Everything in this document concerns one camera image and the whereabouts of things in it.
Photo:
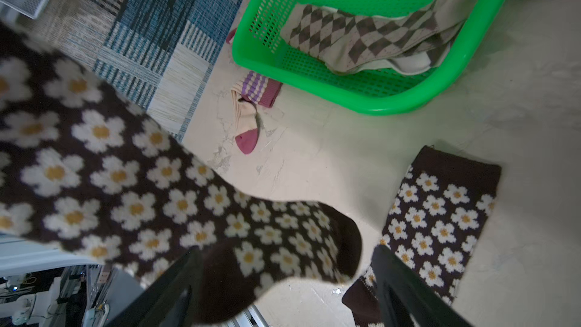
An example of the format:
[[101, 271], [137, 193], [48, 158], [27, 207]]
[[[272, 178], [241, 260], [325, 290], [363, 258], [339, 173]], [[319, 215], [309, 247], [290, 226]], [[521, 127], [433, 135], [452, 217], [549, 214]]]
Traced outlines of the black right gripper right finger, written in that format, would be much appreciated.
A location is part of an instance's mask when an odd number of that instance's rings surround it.
[[385, 326], [469, 326], [387, 246], [372, 255], [379, 309]]

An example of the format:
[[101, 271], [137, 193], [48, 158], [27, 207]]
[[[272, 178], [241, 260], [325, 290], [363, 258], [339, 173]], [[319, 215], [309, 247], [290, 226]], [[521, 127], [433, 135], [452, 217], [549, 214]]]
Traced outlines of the brown argyle sock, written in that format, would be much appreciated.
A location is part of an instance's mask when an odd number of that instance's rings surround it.
[[391, 69], [390, 59], [450, 47], [478, 0], [434, 0], [405, 17], [352, 15], [297, 4], [280, 31], [293, 48], [334, 74]]

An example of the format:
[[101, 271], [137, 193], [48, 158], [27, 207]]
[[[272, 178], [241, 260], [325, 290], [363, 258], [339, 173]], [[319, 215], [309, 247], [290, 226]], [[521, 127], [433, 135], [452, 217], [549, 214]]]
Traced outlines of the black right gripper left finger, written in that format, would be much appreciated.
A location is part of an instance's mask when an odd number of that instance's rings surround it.
[[200, 305], [202, 257], [184, 254], [109, 326], [191, 326]]

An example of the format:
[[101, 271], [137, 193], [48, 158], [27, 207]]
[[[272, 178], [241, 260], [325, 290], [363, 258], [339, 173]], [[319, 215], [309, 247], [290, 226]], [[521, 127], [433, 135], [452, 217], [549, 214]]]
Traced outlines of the dark floral pattern sock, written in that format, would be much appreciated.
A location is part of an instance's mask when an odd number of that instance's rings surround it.
[[[501, 174], [497, 164], [423, 147], [402, 179], [377, 246], [387, 246], [452, 307], [496, 204]], [[370, 264], [342, 299], [357, 326], [385, 326], [376, 292]]]

